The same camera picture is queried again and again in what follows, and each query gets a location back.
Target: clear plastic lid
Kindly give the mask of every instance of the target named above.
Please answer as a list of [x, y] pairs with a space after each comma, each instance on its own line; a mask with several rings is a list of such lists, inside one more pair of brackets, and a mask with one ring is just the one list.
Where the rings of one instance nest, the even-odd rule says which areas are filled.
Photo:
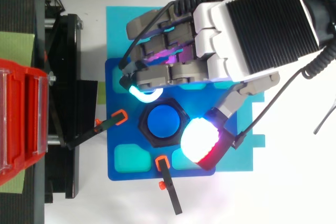
[[37, 154], [48, 151], [49, 80], [38, 78]]
[[0, 172], [9, 168], [7, 160], [7, 75], [0, 69]]

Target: white led light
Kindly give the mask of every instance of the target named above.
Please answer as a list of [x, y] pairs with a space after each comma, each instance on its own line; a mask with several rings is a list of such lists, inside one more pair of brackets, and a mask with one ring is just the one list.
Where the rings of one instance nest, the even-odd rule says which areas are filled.
[[150, 103], [154, 102], [163, 92], [163, 89], [155, 89], [151, 94], [145, 94], [137, 89], [135, 86], [131, 86], [129, 92], [134, 95], [140, 102]]
[[183, 154], [198, 163], [215, 146], [219, 139], [218, 129], [204, 118], [195, 118], [185, 128], [181, 138]]

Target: black metal frame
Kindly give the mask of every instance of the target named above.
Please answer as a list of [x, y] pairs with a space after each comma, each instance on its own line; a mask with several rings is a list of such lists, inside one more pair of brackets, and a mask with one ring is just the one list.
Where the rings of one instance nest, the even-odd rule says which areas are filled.
[[75, 198], [79, 186], [79, 147], [66, 145], [94, 127], [98, 82], [78, 80], [80, 72], [80, 24], [75, 14], [58, 15], [53, 28], [46, 29], [46, 53], [56, 82], [50, 87], [49, 134], [59, 145], [49, 145], [46, 154], [45, 202], [53, 193]]

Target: black hexagonal nut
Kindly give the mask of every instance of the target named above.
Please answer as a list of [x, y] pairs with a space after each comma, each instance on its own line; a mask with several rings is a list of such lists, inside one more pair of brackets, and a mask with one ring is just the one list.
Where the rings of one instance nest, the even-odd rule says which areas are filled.
[[[151, 111], [159, 105], [169, 105], [176, 110], [177, 114], [180, 117], [180, 125], [177, 131], [172, 136], [157, 137], [153, 135], [153, 133], [148, 128], [148, 116]], [[147, 104], [145, 106], [139, 118], [138, 128], [154, 148], [167, 147], [180, 144], [183, 131], [189, 122], [190, 118], [184, 111], [184, 109], [180, 106], [180, 104], [174, 98], [165, 98], [156, 100], [155, 102], [151, 102], [150, 104]]]

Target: black bracket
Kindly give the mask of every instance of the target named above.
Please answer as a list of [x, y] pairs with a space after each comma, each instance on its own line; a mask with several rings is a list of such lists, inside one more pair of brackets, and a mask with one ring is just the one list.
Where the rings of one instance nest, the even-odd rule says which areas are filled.
[[159, 160], [159, 167], [163, 176], [163, 182], [165, 187], [169, 193], [170, 200], [172, 202], [174, 211], [176, 215], [182, 213], [182, 208], [179, 202], [179, 198], [177, 197], [177, 193], [173, 184], [172, 176], [170, 175], [169, 168], [165, 159]]

